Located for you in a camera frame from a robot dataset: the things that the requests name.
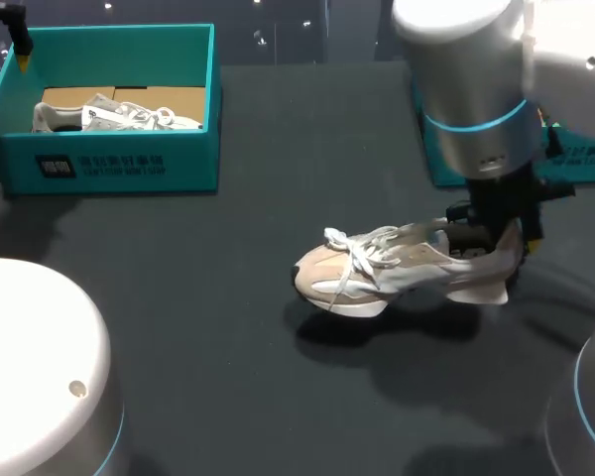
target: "screw hole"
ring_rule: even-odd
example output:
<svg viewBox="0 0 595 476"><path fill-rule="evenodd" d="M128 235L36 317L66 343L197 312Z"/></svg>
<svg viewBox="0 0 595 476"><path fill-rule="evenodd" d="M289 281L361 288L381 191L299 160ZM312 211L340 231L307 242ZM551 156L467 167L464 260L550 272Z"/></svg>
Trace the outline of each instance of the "screw hole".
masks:
<svg viewBox="0 0 595 476"><path fill-rule="evenodd" d="M73 395L75 395L79 399L83 399L88 393L88 391L86 390L86 386L78 380L73 380L72 382L70 382L68 384L68 389Z"/></svg>

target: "open shoe box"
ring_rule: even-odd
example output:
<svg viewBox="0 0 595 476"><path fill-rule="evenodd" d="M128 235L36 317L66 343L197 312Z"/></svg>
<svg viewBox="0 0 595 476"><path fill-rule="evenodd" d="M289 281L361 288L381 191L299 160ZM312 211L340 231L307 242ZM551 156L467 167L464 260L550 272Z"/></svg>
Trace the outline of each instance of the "open shoe box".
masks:
<svg viewBox="0 0 595 476"><path fill-rule="evenodd" d="M19 71L11 51L0 73L5 193L216 190L222 95L213 25L32 28L30 34L28 71ZM97 92L153 110L168 107L202 129L30 132L41 100L77 107Z"/></svg>

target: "sneaker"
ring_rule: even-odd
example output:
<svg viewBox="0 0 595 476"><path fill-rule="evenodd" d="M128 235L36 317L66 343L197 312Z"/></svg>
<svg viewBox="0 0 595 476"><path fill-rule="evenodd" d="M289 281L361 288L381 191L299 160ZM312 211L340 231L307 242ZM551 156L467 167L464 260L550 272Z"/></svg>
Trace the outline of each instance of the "sneaker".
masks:
<svg viewBox="0 0 595 476"><path fill-rule="evenodd" d="M33 132L202 129L199 122L176 116L167 107L156 111L131 102L117 102L96 94L83 107L36 105Z"/></svg>
<svg viewBox="0 0 595 476"><path fill-rule="evenodd" d="M419 287L439 288L458 302L507 302L505 280L523 258L518 224L507 227L494 251L470 259L450 256L450 226L437 219L352 237L326 228L326 245L294 265L294 286L316 306L351 317L374 317Z"/></svg>

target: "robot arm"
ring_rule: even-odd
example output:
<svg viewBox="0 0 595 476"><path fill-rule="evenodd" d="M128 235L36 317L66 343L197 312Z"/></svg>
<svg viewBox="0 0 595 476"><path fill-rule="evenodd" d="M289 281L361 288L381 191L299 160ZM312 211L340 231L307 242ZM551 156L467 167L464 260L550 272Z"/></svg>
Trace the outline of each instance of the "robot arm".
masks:
<svg viewBox="0 0 595 476"><path fill-rule="evenodd" d="M33 40L25 22L27 9L23 5L10 5L0 2L0 21L9 29L13 51L16 54L18 67L21 72L26 72L29 58L33 50Z"/></svg>
<svg viewBox="0 0 595 476"><path fill-rule="evenodd" d="M498 238L520 218L542 237L539 204L574 193L539 179L542 106L595 137L595 0L395 0L393 20L448 165L471 204L451 209Z"/></svg>
<svg viewBox="0 0 595 476"><path fill-rule="evenodd" d="M565 128L595 139L595 0L530 5L525 92Z"/></svg>

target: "shoe tongue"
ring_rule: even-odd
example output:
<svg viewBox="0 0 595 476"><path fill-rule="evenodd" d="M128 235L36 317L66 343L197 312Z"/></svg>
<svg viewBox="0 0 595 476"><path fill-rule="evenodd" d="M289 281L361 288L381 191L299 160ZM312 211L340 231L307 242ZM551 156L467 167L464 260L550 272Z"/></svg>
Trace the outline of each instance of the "shoe tongue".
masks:
<svg viewBox="0 0 595 476"><path fill-rule="evenodd" d="M443 230L429 232L427 244L443 255L449 256L449 238Z"/></svg>

